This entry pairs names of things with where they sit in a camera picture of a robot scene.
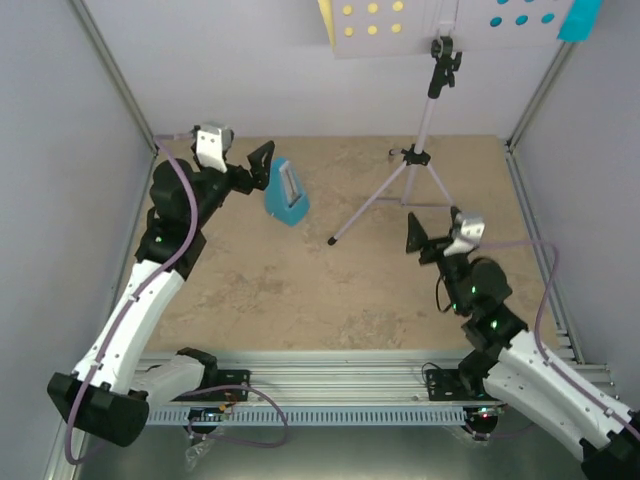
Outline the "blue metronome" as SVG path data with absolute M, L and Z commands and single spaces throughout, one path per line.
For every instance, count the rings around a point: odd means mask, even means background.
M 309 196 L 289 159 L 278 157 L 272 163 L 264 206 L 271 217 L 289 227 L 298 225 L 309 212 Z

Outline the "white tripod music stand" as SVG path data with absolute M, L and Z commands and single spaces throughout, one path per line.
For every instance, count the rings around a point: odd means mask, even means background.
M 454 50 L 454 42 L 451 36 L 437 35 L 431 42 L 429 53 L 435 61 L 431 80 L 427 90 L 427 100 L 424 107 L 422 120 L 416 141 L 408 149 L 391 149 L 390 157 L 401 156 L 402 162 L 396 170 L 383 182 L 383 184 L 364 202 L 362 206 L 346 221 L 346 223 L 334 233 L 327 244 L 333 246 L 355 223 L 355 221 L 374 204 L 397 204 L 403 208 L 431 208 L 442 209 L 454 204 L 453 197 L 445 187 L 444 183 L 431 165 L 431 155 L 426 151 L 427 140 L 430 133 L 431 121 L 435 111 L 436 102 L 440 98 L 445 87 L 453 89 L 455 87 L 455 74 L 458 72 L 462 52 Z M 425 204 L 411 203 L 410 197 L 419 167 L 425 167 L 441 193 L 445 197 L 447 204 Z M 405 171 L 408 177 L 405 182 L 402 194 L 399 197 L 384 196 L 383 193 L 391 184 Z

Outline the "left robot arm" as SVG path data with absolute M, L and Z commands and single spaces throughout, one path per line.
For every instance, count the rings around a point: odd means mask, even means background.
M 183 159 L 159 163 L 152 175 L 146 230 L 127 286 L 93 346 L 69 374 L 56 373 L 47 393 L 70 431 L 80 430 L 119 447 L 131 445 L 149 413 L 193 395 L 224 398 L 246 371 L 220 371 L 215 356 L 185 347 L 164 365 L 136 371 L 152 331 L 185 285 L 206 245 L 203 226 L 232 192 L 245 195 L 269 184 L 275 144 L 251 152 L 248 167 L 225 172 Z

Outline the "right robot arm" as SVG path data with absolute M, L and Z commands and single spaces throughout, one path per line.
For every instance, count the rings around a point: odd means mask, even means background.
M 506 304 L 513 291 L 499 263 L 473 258 L 485 230 L 482 217 L 450 210 L 447 235 L 431 237 L 407 216 L 406 251 L 438 269 L 449 298 L 441 312 L 464 318 L 472 346 L 458 364 L 464 395 L 490 397 L 514 408 L 554 437 L 589 479 L 639 476 L 639 413 L 604 393 L 565 363 Z

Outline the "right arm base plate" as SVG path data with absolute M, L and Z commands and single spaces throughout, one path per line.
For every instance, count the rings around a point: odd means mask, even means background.
M 479 396 L 468 391 L 460 382 L 455 369 L 430 368 L 424 371 L 424 381 L 430 401 L 473 401 Z

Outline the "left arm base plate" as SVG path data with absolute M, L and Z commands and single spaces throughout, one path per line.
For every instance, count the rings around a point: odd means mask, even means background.
M 204 380 L 200 389 L 206 389 L 216 386 L 231 385 L 250 385 L 251 371 L 246 369 L 222 369 L 219 370 L 214 379 Z M 197 396 L 199 401 L 224 402 L 224 403 L 240 403 L 245 402 L 248 393 L 244 390 L 225 389 L 215 392 L 201 393 Z

